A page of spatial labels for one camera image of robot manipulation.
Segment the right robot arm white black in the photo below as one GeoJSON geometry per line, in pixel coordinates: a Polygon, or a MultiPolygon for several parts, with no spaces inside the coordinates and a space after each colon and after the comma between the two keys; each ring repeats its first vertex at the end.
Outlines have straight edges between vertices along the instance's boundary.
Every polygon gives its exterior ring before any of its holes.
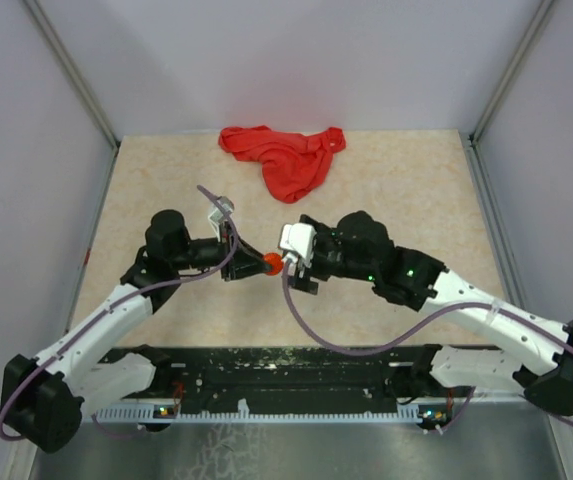
{"type": "Polygon", "coordinates": [[[331,277],[367,281],[375,295],[435,321],[443,318],[485,339],[487,349],[432,346],[413,370],[427,396],[478,387],[522,395],[549,414],[573,416],[573,320],[527,312],[475,287],[442,261],[398,246],[364,211],[330,227],[307,215],[283,226],[284,290],[316,294],[331,277]]]}

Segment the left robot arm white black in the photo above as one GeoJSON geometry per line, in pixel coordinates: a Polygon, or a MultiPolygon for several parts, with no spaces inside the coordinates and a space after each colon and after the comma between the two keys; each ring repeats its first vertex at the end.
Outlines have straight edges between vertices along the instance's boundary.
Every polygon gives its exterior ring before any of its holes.
{"type": "Polygon", "coordinates": [[[176,210],[156,213],[133,265],[100,306],[60,340],[31,358],[16,355],[5,366],[0,438],[27,439],[46,453],[70,442],[83,419],[133,393],[160,397],[174,384],[170,362],[142,345],[112,364],[105,355],[127,333],[156,313],[187,282],[220,273],[226,281],[275,275],[282,261],[243,241],[230,216],[211,213],[215,236],[190,237],[176,210]]]}

